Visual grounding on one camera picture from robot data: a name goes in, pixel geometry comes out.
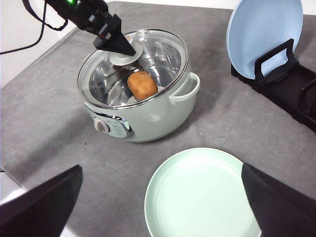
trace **gray table surface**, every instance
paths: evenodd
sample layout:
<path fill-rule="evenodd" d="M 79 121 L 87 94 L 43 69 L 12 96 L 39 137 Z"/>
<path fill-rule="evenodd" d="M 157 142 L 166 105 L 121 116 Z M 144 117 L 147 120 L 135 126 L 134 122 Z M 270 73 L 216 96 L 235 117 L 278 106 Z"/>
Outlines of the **gray table surface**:
<path fill-rule="evenodd" d="M 123 32 L 165 29 L 186 42 L 201 90 L 172 134 L 131 144 L 98 133 L 77 90 L 94 36 L 73 31 L 1 90 L 1 167 L 31 189 L 80 164 L 83 185 L 68 221 L 82 237 L 148 237 L 144 195 L 171 155 L 226 151 L 316 198 L 316 134 L 230 75 L 225 37 L 231 10 L 112 2 Z M 295 52 L 316 71 L 316 16 L 304 16 Z"/>

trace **plate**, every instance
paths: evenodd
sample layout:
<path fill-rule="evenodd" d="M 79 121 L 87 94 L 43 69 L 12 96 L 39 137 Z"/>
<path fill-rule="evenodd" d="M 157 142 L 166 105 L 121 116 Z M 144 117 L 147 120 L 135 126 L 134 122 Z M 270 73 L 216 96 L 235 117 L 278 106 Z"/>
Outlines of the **plate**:
<path fill-rule="evenodd" d="M 211 148 L 182 151 L 154 173 L 145 195 L 152 237 L 259 237 L 242 162 Z"/>
<path fill-rule="evenodd" d="M 226 36 L 232 65 L 244 77 L 255 79 L 255 61 L 289 39 L 294 39 L 294 51 L 302 27 L 300 0 L 241 0 L 232 13 Z M 284 50 L 262 64 L 263 75 L 286 61 Z"/>

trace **electric pot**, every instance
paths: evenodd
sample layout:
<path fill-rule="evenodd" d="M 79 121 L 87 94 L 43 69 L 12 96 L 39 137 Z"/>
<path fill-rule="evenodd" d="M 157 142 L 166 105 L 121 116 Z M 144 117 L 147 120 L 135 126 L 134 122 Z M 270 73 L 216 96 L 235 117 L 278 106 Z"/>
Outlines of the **electric pot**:
<path fill-rule="evenodd" d="M 163 30 L 126 34 L 136 54 L 127 56 L 97 50 L 85 60 L 78 88 L 97 131 L 129 142 L 161 138 L 190 115 L 200 88 L 190 72 L 185 43 Z M 158 93 L 137 101 L 127 86 L 134 72 L 145 71 Z"/>

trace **white wall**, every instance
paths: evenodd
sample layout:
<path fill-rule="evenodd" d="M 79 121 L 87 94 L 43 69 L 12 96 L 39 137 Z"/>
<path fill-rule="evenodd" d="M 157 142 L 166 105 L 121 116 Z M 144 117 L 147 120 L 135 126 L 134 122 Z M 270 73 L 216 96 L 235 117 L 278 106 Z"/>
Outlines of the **white wall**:
<path fill-rule="evenodd" d="M 44 1 L 30 0 L 30 3 L 37 15 L 42 18 Z M 21 0 L 1 0 L 0 14 L 1 52 L 32 44 L 40 36 L 41 22 L 33 18 L 25 10 Z M 47 8 L 46 18 L 49 24 L 56 27 L 59 27 L 64 22 L 51 8 Z M 73 23 L 69 23 L 62 32 L 56 32 L 45 27 L 43 38 L 38 45 L 1 55 L 1 87 L 6 85 L 73 28 Z"/>
<path fill-rule="evenodd" d="M 186 5 L 214 8 L 233 9 L 239 0 L 119 0 L 130 2 Z M 42 16 L 43 0 L 30 0 L 34 11 Z M 302 0 L 304 14 L 316 15 L 316 0 Z M 23 7 L 21 0 L 1 0 L 1 51 L 29 45 L 37 40 L 40 34 L 41 23 L 34 19 Z M 54 26 L 60 26 L 63 20 L 57 13 L 48 7 L 47 22 Z M 74 24 L 69 23 L 62 32 L 56 32 L 45 28 L 42 41 L 35 47 L 19 52 L 2 55 L 1 60 L 1 87 L 18 75 L 46 50 L 66 35 Z"/>

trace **pot rim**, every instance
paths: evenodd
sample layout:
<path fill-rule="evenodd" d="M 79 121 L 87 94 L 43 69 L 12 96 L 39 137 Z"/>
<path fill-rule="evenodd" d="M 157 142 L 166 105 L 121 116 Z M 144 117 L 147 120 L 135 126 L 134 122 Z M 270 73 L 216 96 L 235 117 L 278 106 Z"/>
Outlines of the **pot rim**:
<path fill-rule="evenodd" d="M 188 63 L 189 63 L 189 53 L 188 53 L 188 49 L 187 49 L 187 46 L 185 44 L 185 42 L 179 37 L 177 36 L 176 34 L 172 33 L 172 32 L 169 32 L 169 31 L 165 31 L 165 30 L 162 30 L 162 29 L 140 29 L 140 30 L 136 30 L 136 31 L 132 31 L 132 32 L 128 32 L 126 33 L 125 35 L 128 35 L 128 34 L 132 34 L 132 33 L 135 33 L 135 32 L 139 32 L 139 31 L 162 31 L 162 32 L 166 32 L 166 33 L 169 33 L 169 34 L 172 34 L 174 35 L 176 38 L 178 38 L 180 40 L 181 43 L 183 43 L 184 45 L 184 50 L 185 50 L 185 64 L 184 64 L 184 67 L 181 71 L 179 71 L 179 73 L 177 74 L 177 76 L 175 77 L 175 79 L 168 85 L 166 86 L 163 90 L 161 90 L 160 92 L 156 93 L 155 95 L 151 96 L 151 97 L 148 97 L 147 99 L 145 100 L 141 100 L 141 101 L 137 101 L 135 103 L 132 103 L 132 104 L 127 104 L 127 105 L 114 105 L 114 106 L 111 106 L 111 105 L 106 105 L 106 104 L 103 104 L 103 105 L 100 105 L 100 104 L 96 104 L 96 103 L 93 103 L 93 102 L 90 102 L 90 101 L 87 101 L 85 98 L 85 95 L 81 92 L 80 88 L 79 88 L 79 76 L 81 74 L 81 71 L 82 71 L 82 68 L 83 66 L 85 65 L 86 61 L 98 50 L 95 50 L 93 51 L 83 62 L 80 70 L 79 70 L 79 73 L 78 73 L 78 77 L 77 77 L 77 87 L 78 87 L 78 90 L 81 94 L 81 96 L 85 99 L 85 101 L 95 107 L 98 107 L 98 108 L 101 108 L 101 109 L 108 109 L 108 110 L 121 110 L 121 109 L 129 109 L 129 108 L 134 108 L 134 107 L 138 107 L 138 106 L 141 106 L 143 104 L 146 104 L 146 103 L 149 103 L 161 96 L 163 96 L 169 89 L 171 89 L 179 80 L 180 78 L 182 78 L 184 72 L 186 71 L 187 67 L 188 67 Z"/>

